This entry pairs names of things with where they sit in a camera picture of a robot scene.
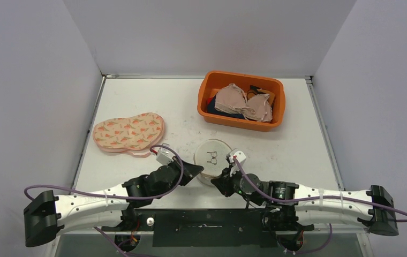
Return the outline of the beige pink bra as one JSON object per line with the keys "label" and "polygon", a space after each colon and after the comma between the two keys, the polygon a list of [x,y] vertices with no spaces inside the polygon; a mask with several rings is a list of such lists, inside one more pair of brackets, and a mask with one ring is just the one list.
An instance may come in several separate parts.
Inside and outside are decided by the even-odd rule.
{"label": "beige pink bra", "polygon": [[242,114],[245,119],[269,123],[273,120],[274,96],[257,88],[247,92],[231,83],[215,95],[215,108],[229,114]]}

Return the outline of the floral mesh laundry bag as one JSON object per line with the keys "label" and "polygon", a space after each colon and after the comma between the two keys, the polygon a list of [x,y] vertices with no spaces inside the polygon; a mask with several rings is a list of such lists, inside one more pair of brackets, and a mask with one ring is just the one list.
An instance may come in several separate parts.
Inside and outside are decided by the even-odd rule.
{"label": "floral mesh laundry bag", "polygon": [[161,141],[164,132],[164,119],[156,113],[146,112],[100,122],[95,125],[92,137],[104,152],[147,157],[149,148]]}

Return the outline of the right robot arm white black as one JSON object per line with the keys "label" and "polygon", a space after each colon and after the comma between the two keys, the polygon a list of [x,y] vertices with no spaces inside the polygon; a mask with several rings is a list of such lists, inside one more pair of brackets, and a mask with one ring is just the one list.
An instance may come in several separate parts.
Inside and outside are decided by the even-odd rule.
{"label": "right robot arm white black", "polygon": [[264,206],[265,222],[271,230],[291,230],[296,226],[347,224],[382,236],[399,234],[394,201],[379,185],[368,190],[334,191],[302,184],[261,181],[258,176],[225,168],[211,183],[225,197],[240,195],[247,202]]}

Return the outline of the round white mesh laundry bag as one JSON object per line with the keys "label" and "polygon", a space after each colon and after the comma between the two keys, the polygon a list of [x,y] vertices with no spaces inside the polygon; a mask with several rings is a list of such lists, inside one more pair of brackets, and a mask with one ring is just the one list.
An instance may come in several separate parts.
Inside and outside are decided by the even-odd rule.
{"label": "round white mesh laundry bag", "polygon": [[231,151],[232,148],[219,139],[208,139],[196,148],[193,156],[194,164],[204,168],[198,175],[201,183],[214,187],[211,180],[219,176],[222,170],[228,167],[226,155]]}

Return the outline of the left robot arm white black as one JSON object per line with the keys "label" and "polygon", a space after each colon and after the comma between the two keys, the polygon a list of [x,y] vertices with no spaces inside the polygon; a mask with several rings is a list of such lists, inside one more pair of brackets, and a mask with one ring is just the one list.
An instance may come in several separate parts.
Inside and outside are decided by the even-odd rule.
{"label": "left robot arm white black", "polygon": [[24,208],[25,245],[41,246],[65,232],[95,226],[131,230],[137,218],[134,209],[187,185],[203,170],[200,165],[173,160],[148,175],[92,193],[44,191]]}

